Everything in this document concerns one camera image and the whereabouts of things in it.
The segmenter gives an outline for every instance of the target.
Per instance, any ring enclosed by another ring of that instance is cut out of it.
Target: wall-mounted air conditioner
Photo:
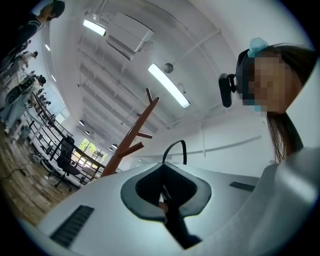
[[[155,33],[141,22],[120,12],[109,22],[107,31],[113,44],[117,43],[117,41],[121,42],[134,53],[139,51],[144,43],[148,42]]]
[[[106,43],[115,49],[118,53],[124,56],[128,61],[132,61],[133,57],[135,56],[135,52],[131,50],[129,47],[125,46],[122,42],[115,39],[113,36],[109,36]]]

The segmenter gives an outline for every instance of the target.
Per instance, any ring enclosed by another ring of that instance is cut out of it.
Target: wooden floor
[[[69,192],[63,182],[55,188],[57,178],[49,178],[47,170],[41,164],[32,161],[28,165],[22,165],[22,168],[28,170],[30,177],[27,177],[28,173],[24,176],[16,170],[10,178],[2,179],[9,176],[19,165],[29,162],[31,149],[32,146],[20,139],[10,142],[3,126],[0,125],[0,188],[12,212],[18,218],[37,225],[47,212],[76,189],[72,187],[72,192]]]

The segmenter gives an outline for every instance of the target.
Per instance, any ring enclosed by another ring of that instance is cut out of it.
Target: ceiling light
[[[156,64],[151,64],[148,71],[172,94],[172,96],[179,102],[179,104],[185,109],[190,106],[190,102],[186,97],[179,91],[175,84],[162,72]]]
[[[99,35],[101,36],[105,36],[106,35],[106,28],[103,26],[100,26],[96,23],[93,23],[87,19],[84,20],[83,25],[85,27],[87,27],[88,29],[93,30],[94,32],[97,32]]]

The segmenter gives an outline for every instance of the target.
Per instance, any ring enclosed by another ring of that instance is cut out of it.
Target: office chair
[[[65,179],[66,175],[69,176],[71,174],[75,176],[80,174],[80,171],[76,167],[70,164],[70,162],[72,161],[71,156],[74,149],[73,147],[74,143],[75,143],[75,140],[70,136],[68,136],[67,138],[63,138],[59,143],[61,144],[61,153],[60,153],[60,156],[57,158],[56,163],[60,168],[62,168],[62,170],[64,171],[64,174],[62,176],[57,173],[48,174],[49,176],[55,176],[57,178],[60,178],[59,182],[54,185],[55,187],[58,187],[58,185],[61,182],[64,182],[64,184],[66,184],[66,186],[69,188],[69,192],[71,192],[72,188],[68,183],[69,181]],[[54,155],[57,152],[58,148],[59,148],[59,145],[56,147],[52,155]]]

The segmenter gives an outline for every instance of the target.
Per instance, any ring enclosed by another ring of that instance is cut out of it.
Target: long brown hair
[[[302,86],[307,82],[317,61],[317,54],[301,46],[275,44],[262,52],[280,54],[293,72],[299,77]],[[290,154],[303,148],[299,134],[286,113],[267,113],[268,127],[274,148],[275,161],[281,162]]]

